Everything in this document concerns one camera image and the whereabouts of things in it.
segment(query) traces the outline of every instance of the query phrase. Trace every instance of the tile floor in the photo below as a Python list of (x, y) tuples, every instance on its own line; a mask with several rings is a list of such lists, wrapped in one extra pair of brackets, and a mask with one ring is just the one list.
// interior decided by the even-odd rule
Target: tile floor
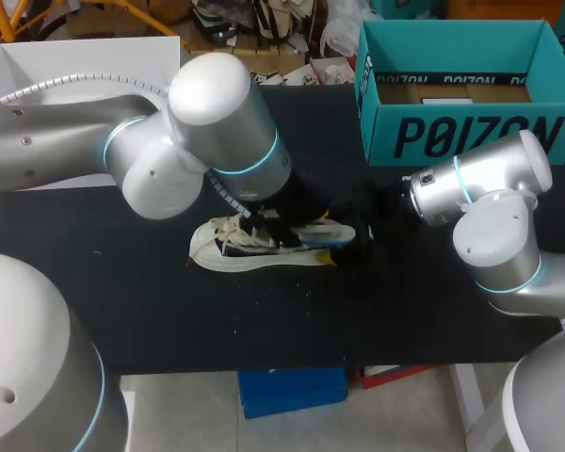
[[(505, 364), (483, 368), (485, 379), (504, 382)], [(446, 367), (370, 390), (352, 386), (340, 404), (251, 420), (235, 372), (123, 377), (121, 388), (136, 391), (130, 452), (464, 451)]]

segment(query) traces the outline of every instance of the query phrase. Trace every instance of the white sneaker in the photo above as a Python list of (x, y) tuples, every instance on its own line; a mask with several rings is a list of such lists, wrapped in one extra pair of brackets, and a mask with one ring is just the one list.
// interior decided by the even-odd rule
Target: white sneaker
[(342, 247), (356, 235), (350, 226), (322, 218), (300, 228), (292, 228), (301, 246), (286, 248), (265, 230), (241, 227), (244, 217), (212, 218), (193, 234), (190, 258), (214, 271), (241, 272), (263, 266), (331, 265), (330, 248)]

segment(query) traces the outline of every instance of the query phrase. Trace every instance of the black tabletop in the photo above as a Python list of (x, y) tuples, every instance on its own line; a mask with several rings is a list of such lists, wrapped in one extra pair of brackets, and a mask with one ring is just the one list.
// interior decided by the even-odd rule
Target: black tabletop
[[(264, 95), (295, 168), (334, 201), (366, 175), (409, 172), (366, 166), (351, 87)], [(535, 221), (541, 247), (565, 252), (565, 165), (553, 176)], [(556, 319), (497, 313), (447, 228), (421, 228), (393, 259), (361, 266), (187, 266), (195, 228), (228, 209), (207, 182), (165, 221), (138, 217), (113, 186), (1, 194), (0, 252), (53, 281), (120, 374), (516, 361), (559, 331)]]

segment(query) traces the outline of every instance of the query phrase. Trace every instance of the cable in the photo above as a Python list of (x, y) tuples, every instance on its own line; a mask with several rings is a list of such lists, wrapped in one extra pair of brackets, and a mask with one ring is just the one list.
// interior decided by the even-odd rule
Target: cable
[(214, 173), (211, 170), (207, 171), (206, 174), (207, 174), (207, 178), (209, 179), (209, 182), (211, 182), (211, 185), (214, 186), (216, 192), (219, 194), (219, 196), (221, 196), (224, 199), (224, 201), (230, 204), (232, 208), (236, 212), (241, 214), (243, 217), (249, 218), (251, 216), (251, 212), (248, 209), (246, 209), (235, 198), (233, 198), (230, 195), (230, 193), (228, 193), (228, 191), (226, 191), (226, 188), (224, 188), (222, 184), (218, 181), (218, 179), (216, 179), (216, 176), (214, 176)]
[(72, 73), (70, 75), (53, 78), (52, 80), (47, 80), (45, 82), (37, 83), (36, 85), (31, 85), (27, 88), (23, 88), (11, 92), (11, 94), (8, 94), (0, 98), (0, 105), (10, 104), (11, 102), (16, 101), (17, 99), (21, 99), (25, 96), (29, 96), (36, 92), (46, 91), (47, 89), (50, 88), (69, 85), (75, 82), (87, 82), (87, 81), (96, 81), (96, 80), (123, 83), (138, 89), (149, 91), (150, 93), (155, 94), (162, 98), (166, 98), (168, 95), (164, 89), (155, 87), (149, 83), (145, 83), (140, 80), (136, 80), (133, 77), (124, 77), (121, 75), (116, 75), (114, 73)]

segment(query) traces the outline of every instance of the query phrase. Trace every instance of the shoe lace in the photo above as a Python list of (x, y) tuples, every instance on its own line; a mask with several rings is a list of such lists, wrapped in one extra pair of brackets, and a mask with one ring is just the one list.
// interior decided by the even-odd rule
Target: shoe lace
[(270, 240), (264, 240), (254, 234), (247, 234), (240, 224), (240, 215), (234, 217), (211, 218), (210, 225), (217, 231), (214, 235), (205, 238), (196, 244), (190, 255), (193, 256), (202, 247), (215, 239), (221, 240), (224, 245), (232, 244), (237, 247), (263, 247), (272, 248), (274, 244)]

